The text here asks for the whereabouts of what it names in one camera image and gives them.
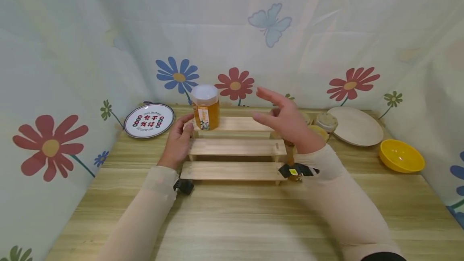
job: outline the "decorative plate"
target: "decorative plate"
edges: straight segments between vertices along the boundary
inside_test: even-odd
[[[158,136],[171,127],[174,111],[163,104],[148,104],[135,109],[126,117],[124,129],[134,138]]]
[[[334,134],[339,139],[356,146],[372,146],[382,141],[382,127],[363,111],[351,107],[335,107],[329,113],[338,120]]]

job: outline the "table surface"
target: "table surface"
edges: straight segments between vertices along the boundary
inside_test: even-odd
[[[250,116],[259,110],[221,108],[221,114]],[[175,106],[174,111],[179,117],[192,110]],[[302,111],[312,116],[322,110]],[[167,133],[153,139],[119,136],[46,260],[94,260],[161,156],[166,138]],[[386,130],[385,138],[390,138]],[[378,207],[408,261],[463,258],[464,231],[421,175],[387,169],[378,158],[378,145],[356,147],[336,137],[329,144]],[[152,260],[341,260],[327,224],[304,206],[304,191],[302,184],[289,181],[279,187],[273,182],[196,182],[192,195],[178,194]]]

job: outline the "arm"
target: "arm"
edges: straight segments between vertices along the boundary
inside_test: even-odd
[[[98,261],[144,261],[150,258],[156,237],[177,193],[175,171],[190,148],[193,114],[180,118],[172,127],[163,156],[149,170],[142,188],[121,216],[101,249]]]
[[[253,118],[295,143],[295,162],[319,170],[317,175],[303,178],[308,187],[308,203],[332,228],[345,260],[361,261],[377,252],[400,255],[379,210],[351,178],[333,149],[308,129],[296,104],[263,88],[258,88],[257,96],[279,108],[269,115],[254,114]]]

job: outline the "wall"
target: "wall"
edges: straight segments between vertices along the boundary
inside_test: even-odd
[[[226,105],[268,105],[252,93],[262,85],[327,108],[347,100],[334,94],[349,74],[358,86],[345,105],[370,109],[461,0],[100,1],[160,102],[186,104],[192,86],[212,83]]]
[[[424,155],[422,175],[464,228],[464,4],[453,18],[458,23],[376,111],[394,137]]]
[[[0,10],[0,259],[43,260],[149,93],[96,0]]]

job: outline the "sticker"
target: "sticker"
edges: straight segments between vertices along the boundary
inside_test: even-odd
[[[289,169],[289,172],[294,176],[298,176],[298,172],[294,168]]]
[[[198,117],[200,119],[200,129],[209,130],[208,107],[198,106]]]

